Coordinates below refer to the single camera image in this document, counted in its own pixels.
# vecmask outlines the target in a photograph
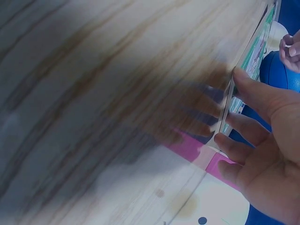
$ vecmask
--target table surface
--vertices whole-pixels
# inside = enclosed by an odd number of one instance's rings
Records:
[[[188,225],[199,217],[214,225],[243,223],[249,204],[240,193],[160,144],[177,137],[161,127],[169,115],[161,112],[174,114],[174,102],[193,98],[191,83],[224,90],[227,77],[212,74],[237,64],[264,6],[259,0],[0,2],[0,224]],[[141,77],[142,86],[134,86]],[[187,97],[169,98],[178,83]],[[155,108],[158,99],[165,111]],[[144,105],[158,116],[144,114]],[[210,121],[218,119],[199,119],[202,129],[180,128],[210,143],[219,126]]]

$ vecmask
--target finger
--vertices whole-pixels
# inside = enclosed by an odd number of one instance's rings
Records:
[[[221,107],[199,90],[193,90],[191,95],[185,95],[181,103],[185,107],[196,109],[215,118],[219,118],[221,114]]]
[[[238,176],[243,167],[239,164],[230,164],[223,160],[219,161],[217,165],[222,177],[237,185]]]
[[[241,142],[236,142],[222,133],[216,134],[214,141],[233,162],[244,165],[253,148]]]
[[[289,48],[290,56],[300,55],[300,42],[296,42]]]
[[[272,115],[278,109],[298,102],[298,97],[295,97],[296,93],[254,81],[242,69],[235,69],[233,78],[239,91],[237,97],[269,124]]]
[[[230,113],[226,122],[253,146],[261,144],[270,134],[259,122],[242,114]]]
[[[171,127],[193,135],[209,137],[212,134],[212,131],[207,124],[190,117],[182,110],[174,112],[174,115],[171,116],[167,122]]]
[[[285,48],[285,41],[283,39],[280,40],[279,49]]]
[[[291,37],[289,34],[285,35],[285,36],[283,37],[283,40],[285,41],[285,43],[286,43],[287,45],[293,45],[293,44],[294,44],[294,39],[293,39],[293,37]]]

